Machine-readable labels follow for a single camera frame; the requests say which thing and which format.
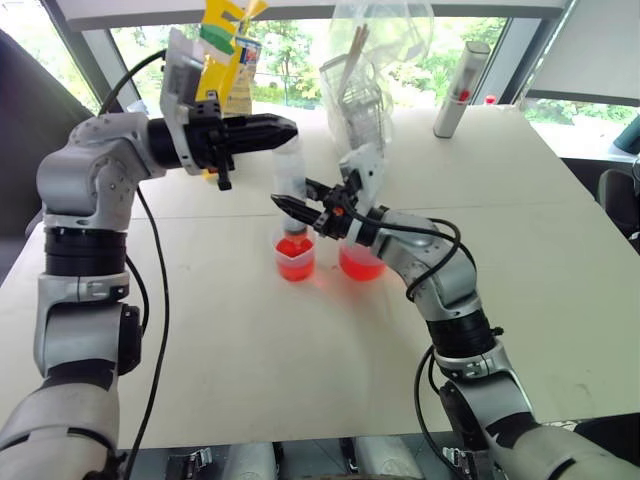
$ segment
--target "black cable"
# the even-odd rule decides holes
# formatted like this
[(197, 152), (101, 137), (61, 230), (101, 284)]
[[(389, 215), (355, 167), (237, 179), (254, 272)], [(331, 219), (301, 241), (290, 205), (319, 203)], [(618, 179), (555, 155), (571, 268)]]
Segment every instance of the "black cable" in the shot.
[(162, 371), (162, 361), (164, 360), (164, 353), (167, 348), (167, 339), (169, 337), (169, 282), (167, 280), (167, 269), (164, 263), (164, 255), (162, 254), (162, 247), (160, 245), (160, 236), (158, 234), (158, 226), (156, 225), (156, 221), (151, 214), (151, 210), (149, 210), (149, 205), (147, 205), (147, 201), (142, 195), (140, 188), (137, 189), (138, 198), (140, 199), (140, 203), (142, 203), (142, 207), (149, 217), (149, 223), (151, 224), (151, 229), (153, 230), (153, 239), (156, 244), (156, 249), (158, 250), (158, 260), (160, 261), (160, 271), (162, 273), (162, 286), (164, 289), (164, 327), (162, 330), (162, 340), (160, 342), (160, 351), (158, 352), (158, 359), (156, 360), (156, 368), (153, 373), (153, 381), (151, 383), (151, 390), (149, 391), (149, 399), (147, 400), (147, 407), (144, 411), (144, 416), (142, 417), (142, 422), (140, 423), (140, 428), (138, 429), (138, 434), (136, 435), (136, 439), (133, 442), (133, 447), (131, 447), (131, 452), (129, 453), (129, 461), (127, 462), (127, 467), (124, 473), (124, 480), (129, 480), (131, 477), (131, 471), (133, 470), (133, 464), (135, 463), (136, 456), (138, 455), (138, 451), (140, 450), (140, 443), (142, 442), (142, 437), (144, 436), (144, 432), (147, 429), (147, 423), (149, 423), (149, 418), (151, 417), (151, 411), (153, 410), (153, 403), (156, 399), (156, 393), (158, 391), (158, 383), (160, 381), (160, 373)]
[(131, 270), (131, 274), (133, 278), (135, 278), (138, 288), (140, 289), (140, 295), (142, 296), (142, 335), (144, 335), (147, 324), (149, 323), (149, 295), (147, 294), (147, 287), (142, 280), (142, 276), (140, 272), (138, 272), (133, 260), (129, 258), (129, 255), (127, 255), (127, 266), (129, 270)]
[[(102, 106), (100, 107), (100, 112), (98, 113), (98, 115), (102, 115), (103, 113), (106, 113), (109, 110), (109, 108), (115, 101), (122, 87), (129, 80), (131, 80), (131, 78), (133, 78), (133, 76), (136, 73), (138, 73), (140, 70), (142, 70), (145, 66), (149, 65), (154, 60), (157, 60), (158, 58), (164, 58), (166, 53), (167, 53), (166, 49), (160, 50), (159, 52), (156, 52), (153, 55), (148, 56), (147, 58), (139, 62), (131, 70), (129, 70), (118, 81), (118, 83), (113, 87), (113, 89), (109, 92), (109, 94), (107, 95), (107, 98), (105, 98), (104, 102), (102, 103)], [(140, 444), (142, 443), (142, 437), (144, 437), (144, 432), (147, 429), (147, 424), (149, 423), (149, 418), (151, 417), (153, 404), (155, 402), (156, 394), (158, 392), (158, 384), (160, 382), (162, 362), (164, 360), (164, 354), (167, 348), (167, 340), (169, 338), (169, 281), (167, 278), (167, 268), (164, 263), (164, 255), (162, 254), (162, 246), (160, 245), (160, 235), (158, 234), (158, 226), (156, 225), (156, 221), (153, 217), (153, 214), (151, 213), (151, 210), (149, 209), (149, 205), (147, 204), (147, 201), (145, 200), (144, 195), (142, 195), (142, 191), (140, 190), (140, 188), (136, 189), (136, 193), (138, 194), (138, 198), (140, 199), (140, 203), (142, 203), (142, 207), (144, 208), (144, 211), (146, 212), (147, 217), (149, 217), (149, 223), (151, 224), (151, 229), (153, 230), (153, 238), (156, 244), (156, 249), (158, 251), (158, 261), (160, 262), (160, 271), (162, 273), (162, 286), (164, 290), (164, 326), (162, 329), (162, 340), (160, 341), (160, 351), (158, 352), (156, 367), (153, 372), (153, 380), (151, 382), (151, 389), (149, 391), (147, 406), (145, 408), (142, 421), (140, 422), (140, 427), (138, 428), (138, 434), (136, 435), (136, 438), (133, 442), (133, 446), (131, 447), (131, 452), (129, 453), (129, 460), (127, 462), (127, 466), (125, 467), (125, 472), (123, 476), (124, 480), (129, 480), (131, 477), (133, 465), (136, 461), (136, 457), (138, 456), (138, 451), (140, 450)], [(142, 321), (142, 328), (144, 332), (148, 323), (149, 299), (146, 294), (146, 288), (144, 287), (144, 282), (142, 282), (142, 277), (140, 276), (138, 270), (135, 268), (135, 265), (133, 265), (133, 262), (131, 262), (131, 259), (129, 259), (128, 257), (127, 257), (127, 265), (131, 269), (131, 273), (133, 273), (133, 276), (138, 282), (138, 286), (140, 287), (141, 293), (144, 291), (144, 293), (142, 293), (142, 301), (143, 301), (143, 304), (145, 305), (145, 315), (143, 316), (143, 321)]]
[(413, 382), (413, 403), (416, 408), (416, 415), (418, 416), (418, 423), (420, 424), (420, 430), (422, 430), (422, 436), (424, 436), (425, 441), (433, 450), (433, 453), (438, 459), (449, 469), (451, 473), (455, 475), (459, 480), (468, 480), (462, 472), (460, 472), (447, 458), (442, 454), (438, 445), (431, 437), (429, 430), (427, 429), (427, 425), (424, 423), (424, 417), (422, 416), (422, 407), (420, 406), (420, 378), (422, 377), (422, 372), (424, 371), (424, 365), (427, 363), (427, 360), (433, 356), (433, 345), (427, 348), (427, 351), (424, 352), (424, 355), (420, 359), (420, 363), (418, 363), (418, 369), (416, 370), (416, 377)]
[(359, 214), (347, 202), (345, 202), (342, 205), (342, 207), (344, 208), (344, 210), (349, 215), (351, 215), (356, 220), (359, 220), (360, 222), (368, 224), (368, 225), (371, 225), (373, 227), (386, 228), (386, 229), (389, 229), (389, 230), (396, 230), (396, 231), (399, 231), (399, 232), (422, 233), (422, 234), (425, 234), (425, 235), (432, 235), (434, 237), (439, 237), (439, 238), (448, 240), (448, 241), (450, 241), (452, 243), (451, 249), (449, 249), (447, 254), (444, 257), (442, 257), (442, 259), (437, 264), (435, 264), (432, 268), (427, 270), (422, 275), (418, 276), (407, 287), (405, 295), (406, 295), (407, 299), (409, 301), (411, 301), (411, 302), (413, 302), (414, 290), (418, 287), (418, 285), (420, 283), (424, 282), (430, 276), (434, 275), (442, 267), (444, 267), (445, 264), (449, 260), (451, 260), (451, 258), (453, 258), (453, 256), (456, 254), (456, 252), (458, 251), (458, 248), (460, 248), (460, 250), (462, 250), (464, 252), (464, 254), (469, 258), (469, 260), (471, 261), (471, 263), (473, 264), (473, 266), (475, 268), (476, 263), (475, 263), (475, 260), (473, 259), (473, 256), (471, 255), (471, 252), (469, 251), (469, 249), (467, 247), (465, 247), (461, 243), (460, 230), (458, 229), (458, 227), (455, 224), (453, 224), (452, 222), (449, 222), (448, 220), (442, 220), (440, 218), (430, 218), (429, 219), (433, 223), (441, 223), (441, 224), (446, 225), (449, 228), (451, 228), (451, 230), (453, 230), (453, 232), (454, 232), (454, 236), (453, 237), (451, 235), (446, 234), (446, 233), (442, 233), (439, 230), (432, 230), (432, 229), (423, 228), (423, 227), (414, 227), (414, 226), (410, 226), (410, 225), (397, 225), (395, 223), (386, 223), (386, 222), (381, 222), (379, 220), (374, 220), (372, 218), (369, 218), (369, 217), (366, 217), (364, 215)]
[(124, 76), (118, 81), (118, 83), (116, 83), (115, 86), (111, 89), (111, 91), (109, 92), (109, 95), (107, 95), (107, 98), (104, 99), (104, 102), (102, 102), (102, 106), (100, 107), (100, 111), (98, 112), (98, 115), (107, 113), (107, 111), (111, 108), (111, 105), (115, 101), (116, 97), (118, 96), (118, 93), (120, 93), (120, 90), (122, 90), (122, 87), (124, 87), (125, 84), (129, 80), (131, 80), (131, 78), (136, 73), (138, 73), (140, 70), (142, 70), (144, 67), (149, 65), (154, 60), (157, 60), (158, 58), (164, 58), (166, 53), (167, 53), (167, 50), (164, 49), (154, 53), (153, 55), (149, 55), (147, 58), (139, 62), (135, 67), (133, 67), (131, 70), (125, 73)]
[(431, 390), (435, 392), (436, 395), (440, 395), (440, 389), (436, 385), (436, 382), (433, 380), (433, 366), (436, 363), (436, 356), (432, 353), (429, 358), (429, 368), (427, 368), (427, 378), (429, 379), (429, 385), (431, 385)]

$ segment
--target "white table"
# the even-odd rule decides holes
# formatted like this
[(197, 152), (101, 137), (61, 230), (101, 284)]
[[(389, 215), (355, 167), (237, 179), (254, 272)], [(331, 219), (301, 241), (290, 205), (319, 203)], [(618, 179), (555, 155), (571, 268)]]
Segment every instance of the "white table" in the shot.
[[(433, 141), (432, 115), (415, 116), (426, 119), (420, 152), (439, 154), (426, 159), (412, 150), (400, 158), (398, 140), (382, 200), (460, 226), (478, 262), (485, 311), (506, 330), (503, 340), (538, 419), (637, 410), (638, 256), (516, 112), (472, 109), (449, 144)], [(501, 148), (494, 137), (480, 142), (480, 133), (486, 138), (494, 130), (509, 139)], [(307, 148), (322, 134), (304, 125), (301, 131)], [(464, 140), (476, 132), (472, 155)], [(318, 141), (318, 155), (330, 151), (320, 150), (325, 141)], [(155, 182), (162, 188), (151, 182), (145, 190), (166, 253), (172, 324), (143, 446), (418, 431), (412, 379), (429, 339), (400, 279), (387, 272), (370, 284), (349, 281), (328, 239), (318, 243), (312, 279), (281, 279), (268, 241), (278, 222), (266, 202), (270, 159), (245, 160), (237, 162), (232, 192), (175, 174)], [(334, 161), (312, 157), (310, 175), (328, 180), (333, 166), (322, 163)], [(520, 188), (504, 177), (520, 179)], [(438, 179), (452, 182), (451, 190)], [(429, 202), (431, 210), (424, 209)], [(120, 381), (122, 447), (138, 428), (162, 330), (160, 274), (146, 220), (132, 220), (128, 246), (153, 311), (143, 363)], [(40, 384), (31, 342), (42, 248), (38, 229), (0, 289), (0, 418)], [(141, 303), (137, 293), (129, 302)], [(431, 428), (449, 429), (439, 400), (426, 389), (423, 399)]]

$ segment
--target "chair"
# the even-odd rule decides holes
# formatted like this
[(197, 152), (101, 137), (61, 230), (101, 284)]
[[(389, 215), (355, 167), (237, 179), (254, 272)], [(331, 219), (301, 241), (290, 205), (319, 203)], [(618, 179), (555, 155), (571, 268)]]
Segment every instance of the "chair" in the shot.
[(620, 170), (607, 170), (598, 182), (598, 203), (625, 238), (640, 253), (640, 195), (634, 178)]

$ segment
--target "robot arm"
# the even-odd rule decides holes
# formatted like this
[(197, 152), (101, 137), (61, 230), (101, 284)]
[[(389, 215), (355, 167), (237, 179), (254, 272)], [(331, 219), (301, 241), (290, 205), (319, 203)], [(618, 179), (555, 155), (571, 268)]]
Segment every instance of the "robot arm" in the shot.
[[(465, 461), (456, 462), (461, 476), (493, 479), (495, 464), (512, 480), (638, 478), (630, 463), (573, 432), (535, 421), (504, 345), (482, 310), (471, 258), (458, 249), (437, 267), (451, 243), (439, 236), (434, 222), (371, 202), (365, 202), (360, 214), (359, 192), (375, 177), (370, 165), (377, 164), (376, 159), (362, 161), (366, 148), (341, 162), (343, 185), (330, 188), (307, 179), (307, 196), (322, 202), (324, 211), (291, 197), (272, 199), (321, 235), (369, 247), (413, 289), (408, 296), (426, 321), (435, 361), (448, 379), (440, 389), (442, 404), (470, 454), (464, 452)], [(434, 273), (425, 278), (429, 270)]]
[(275, 115), (223, 119), (217, 99), (189, 100), (194, 65), (189, 52), (168, 54), (163, 95), (174, 101), (167, 121), (139, 113), (89, 119), (38, 170), (46, 268), (34, 357), (44, 383), (0, 430), (1, 480), (119, 478), (117, 382), (138, 365), (141, 347), (138, 308), (122, 302), (129, 293), (125, 231), (139, 182), (170, 168), (206, 168), (226, 190), (233, 154), (297, 135), (293, 122)]

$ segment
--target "white bottle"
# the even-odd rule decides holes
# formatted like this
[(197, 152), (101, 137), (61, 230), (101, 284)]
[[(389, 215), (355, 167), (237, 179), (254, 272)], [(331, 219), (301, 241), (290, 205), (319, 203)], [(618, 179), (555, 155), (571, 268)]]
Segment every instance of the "white bottle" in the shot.
[(469, 100), (478, 86), (480, 75), (489, 59), (491, 49), (484, 42), (466, 42), (458, 62), (458, 68), (451, 81), (433, 133), (436, 137), (451, 138), (456, 131)]

